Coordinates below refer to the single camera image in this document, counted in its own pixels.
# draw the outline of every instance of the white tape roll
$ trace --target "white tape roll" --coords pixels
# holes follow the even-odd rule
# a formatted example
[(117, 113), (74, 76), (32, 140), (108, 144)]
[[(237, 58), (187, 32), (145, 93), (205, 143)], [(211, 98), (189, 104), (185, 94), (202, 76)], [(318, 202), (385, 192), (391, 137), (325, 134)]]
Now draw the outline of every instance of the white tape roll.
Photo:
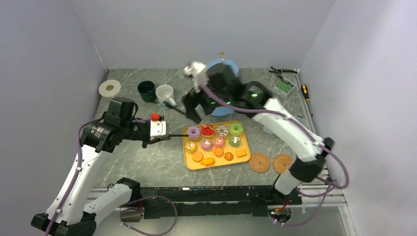
[(98, 87), (98, 92), (103, 97), (114, 97), (120, 92), (120, 89), (121, 84), (119, 81), (107, 80)]

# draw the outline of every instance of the wall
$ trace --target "wall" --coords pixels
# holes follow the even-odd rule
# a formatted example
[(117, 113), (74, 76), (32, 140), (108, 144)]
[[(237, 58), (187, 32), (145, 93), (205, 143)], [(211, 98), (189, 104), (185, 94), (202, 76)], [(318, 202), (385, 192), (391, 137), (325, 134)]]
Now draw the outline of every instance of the wall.
[(334, 0), (70, 0), (106, 68), (300, 68)]
[(413, 0), (337, 0), (301, 67), (315, 127), (350, 171), (358, 235), (417, 232), (416, 12)]
[(105, 70), (66, 0), (2, 0), (0, 22), (0, 235), (43, 235)]

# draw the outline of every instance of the screwdriver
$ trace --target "screwdriver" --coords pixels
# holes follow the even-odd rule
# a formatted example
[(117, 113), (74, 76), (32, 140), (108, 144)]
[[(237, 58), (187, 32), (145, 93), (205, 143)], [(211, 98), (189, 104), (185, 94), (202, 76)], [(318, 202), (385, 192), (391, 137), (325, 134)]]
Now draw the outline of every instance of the screwdriver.
[(301, 93), (302, 96), (304, 97), (305, 101), (307, 102), (307, 107), (308, 107), (308, 111), (310, 112), (311, 117), (313, 117), (313, 112), (311, 111), (311, 107), (310, 107), (310, 97), (308, 96), (308, 89), (306, 85), (301, 85), (302, 89), (301, 89)]

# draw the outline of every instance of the tray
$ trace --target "tray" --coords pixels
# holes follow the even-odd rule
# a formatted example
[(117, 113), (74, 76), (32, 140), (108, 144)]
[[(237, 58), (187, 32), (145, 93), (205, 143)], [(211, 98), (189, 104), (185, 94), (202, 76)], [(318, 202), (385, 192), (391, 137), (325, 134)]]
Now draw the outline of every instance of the tray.
[[(241, 124), (242, 127), (243, 127), (243, 124), (240, 123), (237, 120), (220, 122), (220, 123), (212, 123), (211, 125), (213, 125), (214, 128), (216, 128), (220, 124), (224, 124), (224, 125), (227, 125), (227, 126), (230, 127), (230, 125), (232, 123), (235, 123), (235, 122)], [(182, 130), (182, 134), (187, 134), (187, 129), (188, 129), (188, 127), (185, 127)], [(248, 144), (247, 139), (246, 139), (245, 129), (243, 128), (243, 133), (241, 135), (239, 135), (239, 138), (240, 138), (240, 145), (239, 145), (239, 147), (232, 147), (232, 146), (230, 146), (230, 144), (229, 144), (229, 138), (231, 136), (232, 135), (229, 134), (225, 138), (225, 140), (224, 140), (225, 141), (225, 145), (224, 145), (224, 148), (223, 148), (223, 150), (224, 150), (223, 151), (223, 155), (220, 156), (220, 157), (217, 157), (217, 156), (214, 155), (214, 153), (213, 153), (214, 147), (213, 147), (213, 149), (211, 151), (204, 151), (201, 148), (201, 142), (205, 139), (204, 137), (201, 136), (199, 139), (193, 140), (193, 142), (197, 145), (197, 151), (200, 151), (203, 154), (203, 157), (204, 158), (209, 158), (209, 157), (214, 158), (215, 163), (213, 165), (211, 165), (211, 166), (205, 166), (205, 165), (202, 165), (199, 162), (195, 162), (193, 160), (192, 154), (186, 152), (185, 151), (185, 148), (184, 148), (185, 145), (187, 144), (187, 141), (189, 141), (189, 139), (188, 139), (188, 137), (183, 137), (182, 138), (182, 149), (184, 150), (185, 166), (188, 169), (190, 169), (190, 170), (199, 170), (199, 169), (211, 168), (211, 167), (216, 167), (216, 166), (233, 165), (233, 164), (236, 164), (236, 163), (242, 163), (242, 162), (248, 161), (250, 159), (250, 150), (249, 150), (249, 144)], [(243, 149), (243, 148), (246, 149), (247, 155), (246, 156), (243, 156), (243, 157), (237, 157), (236, 151), (239, 150), (239, 149)], [(224, 154), (227, 153), (227, 152), (231, 152), (233, 154), (233, 160), (228, 161), (228, 160), (224, 159)]]

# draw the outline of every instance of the round brown coaster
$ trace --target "round brown coaster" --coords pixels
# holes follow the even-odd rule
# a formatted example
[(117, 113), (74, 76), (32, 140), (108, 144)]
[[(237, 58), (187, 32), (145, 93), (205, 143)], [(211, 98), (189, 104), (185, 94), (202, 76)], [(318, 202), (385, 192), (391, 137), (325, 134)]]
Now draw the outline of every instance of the round brown coaster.
[(266, 172), (271, 166), (268, 156), (263, 153), (254, 153), (250, 156), (249, 167), (258, 173)]
[(293, 158), (288, 154), (278, 154), (272, 161), (272, 166), (278, 174), (284, 173), (293, 162)]

